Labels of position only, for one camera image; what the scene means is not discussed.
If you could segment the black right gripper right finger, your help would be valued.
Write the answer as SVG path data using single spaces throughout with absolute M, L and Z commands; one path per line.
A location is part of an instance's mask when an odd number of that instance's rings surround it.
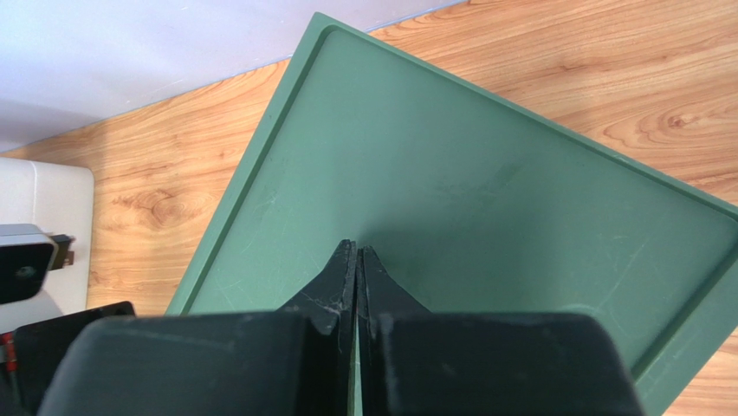
M 607 332 L 574 313 L 434 313 L 376 251 L 357 265 L 366 415 L 641 415 Z

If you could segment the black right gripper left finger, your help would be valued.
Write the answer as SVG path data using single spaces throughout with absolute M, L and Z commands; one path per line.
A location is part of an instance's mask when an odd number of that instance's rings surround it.
M 108 317 L 70 345 L 42 415 L 347 415 L 354 242 L 273 311 Z

